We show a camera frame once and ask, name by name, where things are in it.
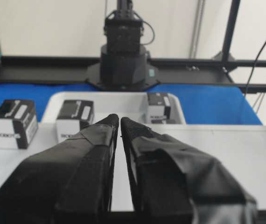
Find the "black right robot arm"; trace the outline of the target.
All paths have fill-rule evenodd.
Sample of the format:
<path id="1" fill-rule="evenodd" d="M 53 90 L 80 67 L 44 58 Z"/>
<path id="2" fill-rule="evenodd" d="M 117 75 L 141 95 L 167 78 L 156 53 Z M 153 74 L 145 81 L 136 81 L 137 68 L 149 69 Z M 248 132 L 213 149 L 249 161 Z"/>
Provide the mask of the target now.
<path id="1" fill-rule="evenodd" d="M 143 83 L 144 21 L 130 0 L 120 0 L 105 18 L 107 43 L 101 49 L 100 79 L 108 86 Z M 214 156 L 159 134 L 127 117 L 121 132 L 133 207 L 140 224 L 254 224 L 258 210 Z"/>

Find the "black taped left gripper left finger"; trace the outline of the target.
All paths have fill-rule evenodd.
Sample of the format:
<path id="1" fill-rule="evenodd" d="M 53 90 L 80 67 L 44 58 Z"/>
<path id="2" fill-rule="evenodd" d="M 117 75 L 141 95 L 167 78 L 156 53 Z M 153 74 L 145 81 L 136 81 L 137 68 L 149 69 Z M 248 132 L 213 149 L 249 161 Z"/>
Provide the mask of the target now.
<path id="1" fill-rule="evenodd" d="M 0 224 L 96 224 L 111 209 L 119 118 L 24 159 L 0 187 Z"/>

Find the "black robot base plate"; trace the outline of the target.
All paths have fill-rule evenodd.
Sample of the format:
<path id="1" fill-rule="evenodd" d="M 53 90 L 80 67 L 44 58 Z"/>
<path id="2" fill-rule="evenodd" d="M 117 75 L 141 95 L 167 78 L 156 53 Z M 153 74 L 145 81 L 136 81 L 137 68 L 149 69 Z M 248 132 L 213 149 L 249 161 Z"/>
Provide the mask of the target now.
<path id="1" fill-rule="evenodd" d="M 86 82 L 105 91 L 143 91 L 159 83 L 159 70 L 148 64 L 97 63 L 87 68 Z"/>

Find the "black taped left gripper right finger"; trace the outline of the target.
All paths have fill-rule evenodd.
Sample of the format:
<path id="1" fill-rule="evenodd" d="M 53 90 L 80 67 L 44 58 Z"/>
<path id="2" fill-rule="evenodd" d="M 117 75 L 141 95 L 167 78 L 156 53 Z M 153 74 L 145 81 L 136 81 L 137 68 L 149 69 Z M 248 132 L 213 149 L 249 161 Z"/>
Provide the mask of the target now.
<path id="1" fill-rule="evenodd" d="M 121 133 L 140 223 L 256 223 L 256 200 L 216 157 L 127 117 Z"/>

